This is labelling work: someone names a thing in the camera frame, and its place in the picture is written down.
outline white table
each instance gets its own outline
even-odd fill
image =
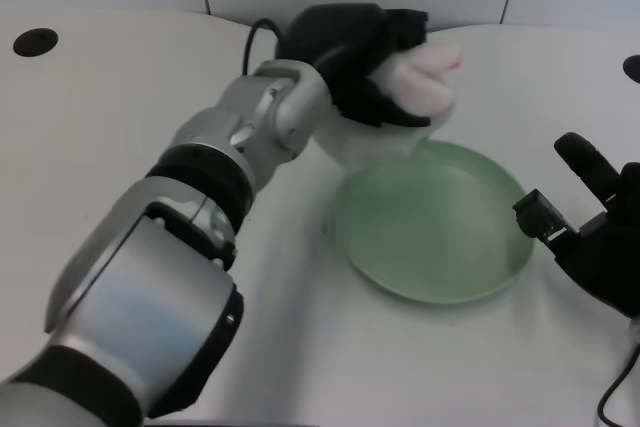
[[[49,289],[173,131],[240,70],[247,28],[197,14],[0,8],[0,376],[45,342]],[[34,27],[50,53],[17,57]],[[575,225],[598,204],[553,151],[576,131],[616,167],[640,157],[640,85],[622,72],[639,37],[525,27],[438,32],[460,42],[459,107],[436,134],[540,188]],[[255,57],[273,40],[258,36]],[[238,335],[179,419],[367,427],[595,425],[630,349],[627,322],[538,247],[525,274],[484,302],[434,308],[374,288],[324,228],[344,172],[312,144],[261,193],[232,273]],[[640,425],[640,374],[608,413]]]

